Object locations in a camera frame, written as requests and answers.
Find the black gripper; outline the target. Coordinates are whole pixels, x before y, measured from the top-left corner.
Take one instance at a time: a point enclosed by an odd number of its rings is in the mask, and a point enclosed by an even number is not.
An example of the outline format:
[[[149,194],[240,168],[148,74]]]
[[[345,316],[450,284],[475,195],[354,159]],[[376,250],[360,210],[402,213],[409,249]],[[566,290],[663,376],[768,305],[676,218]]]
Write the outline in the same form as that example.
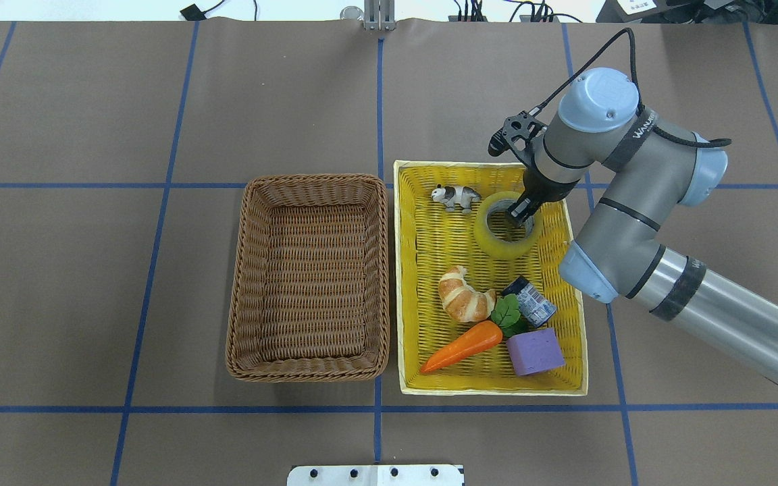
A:
[[[535,165],[525,167],[524,191],[507,207],[507,219],[513,227],[527,227],[532,230],[536,225],[534,218],[541,205],[564,200],[578,182],[579,179],[571,182],[556,182],[542,174]]]

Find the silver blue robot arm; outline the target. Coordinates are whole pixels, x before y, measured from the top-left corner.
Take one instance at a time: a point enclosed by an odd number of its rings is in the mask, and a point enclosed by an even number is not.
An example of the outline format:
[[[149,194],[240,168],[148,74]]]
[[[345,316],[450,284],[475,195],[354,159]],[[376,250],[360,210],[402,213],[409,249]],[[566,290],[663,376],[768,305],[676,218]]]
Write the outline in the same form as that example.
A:
[[[656,239],[676,206],[710,196],[725,151],[691,130],[668,133],[635,81],[608,67],[571,78],[548,124],[537,114],[507,117],[489,142],[491,156],[512,151],[525,167],[507,218],[525,225],[601,163],[613,179],[561,259],[560,277],[605,304],[636,302],[778,385],[778,305]]]

